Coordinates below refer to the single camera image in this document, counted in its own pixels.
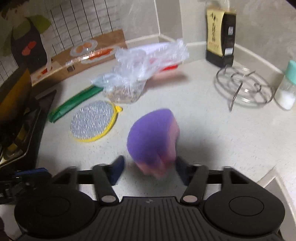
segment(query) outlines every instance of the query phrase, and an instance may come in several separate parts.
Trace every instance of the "food in plastic bag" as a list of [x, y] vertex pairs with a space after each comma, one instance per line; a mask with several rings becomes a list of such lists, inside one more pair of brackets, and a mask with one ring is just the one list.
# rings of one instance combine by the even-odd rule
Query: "food in plastic bag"
[[155, 73], [189, 57], [182, 39], [134, 49], [118, 49], [118, 64], [111, 73], [98, 76], [93, 85], [103, 87], [104, 95], [115, 103], [133, 103], [140, 97], [146, 81]]

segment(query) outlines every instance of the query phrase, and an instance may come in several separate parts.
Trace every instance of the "gold label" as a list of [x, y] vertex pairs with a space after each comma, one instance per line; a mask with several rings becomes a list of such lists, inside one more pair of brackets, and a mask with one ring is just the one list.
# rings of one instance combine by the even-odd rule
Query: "gold label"
[[223, 56], [221, 26], [224, 13], [224, 11], [216, 9], [207, 10], [207, 50], [221, 57]]

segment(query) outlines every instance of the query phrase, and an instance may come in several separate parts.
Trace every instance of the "green packet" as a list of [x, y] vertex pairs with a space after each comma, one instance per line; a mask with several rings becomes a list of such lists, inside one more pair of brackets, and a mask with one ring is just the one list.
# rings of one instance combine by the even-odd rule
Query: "green packet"
[[48, 115], [48, 120], [52, 123], [55, 123], [58, 119], [63, 117], [70, 110], [74, 109], [80, 103], [91, 98], [95, 94], [100, 93], [102, 90], [103, 88], [101, 87], [91, 85], [90, 87], [80, 91], [78, 94], [74, 95], [73, 97], [68, 99], [65, 103], [60, 105], [58, 108], [50, 112]]

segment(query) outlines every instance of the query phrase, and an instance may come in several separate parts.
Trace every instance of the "countertop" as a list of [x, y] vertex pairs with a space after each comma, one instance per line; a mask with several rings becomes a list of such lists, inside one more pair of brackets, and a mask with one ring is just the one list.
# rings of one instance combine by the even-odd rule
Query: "countertop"
[[[115, 61], [103, 63], [77, 74], [55, 86], [58, 90], [52, 108], [90, 85], [98, 74], [109, 72]], [[144, 176], [133, 164], [126, 148], [126, 139], [133, 123], [146, 113], [170, 108], [180, 127], [177, 155], [190, 163], [207, 165], [210, 169], [233, 166], [254, 181], [260, 180], [272, 168], [280, 174], [294, 204], [296, 203], [296, 111], [280, 109], [274, 101], [260, 109], [234, 105], [216, 90], [214, 80], [218, 68], [200, 60], [180, 65], [169, 78], [161, 76], [147, 84], [145, 93], [134, 104], [122, 104], [123, 111], [110, 132], [90, 143], [78, 142], [69, 127], [75, 112], [87, 103], [106, 99], [102, 93], [76, 107], [56, 123], [46, 123], [41, 140], [38, 167], [53, 175], [69, 166], [81, 170], [98, 163], [111, 163], [124, 155], [126, 169], [114, 190], [122, 196], [177, 196], [185, 190], [174, 170], [156, 180]], [[81, 190], [95, 199], [92, 187]], [[12, 228], [13, 208], [1, 205], [8, 234]]]

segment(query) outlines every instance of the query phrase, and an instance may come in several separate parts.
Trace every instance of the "wire rack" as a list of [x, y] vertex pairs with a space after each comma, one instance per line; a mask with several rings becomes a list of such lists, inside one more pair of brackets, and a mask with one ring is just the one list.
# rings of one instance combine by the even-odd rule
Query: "wire rack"
[[230, 101], [245, 107], [259, 108], [272, 101], [275, 89], [267, 81], [244, 67], [226, 66], [216, 74], [217, 91]]

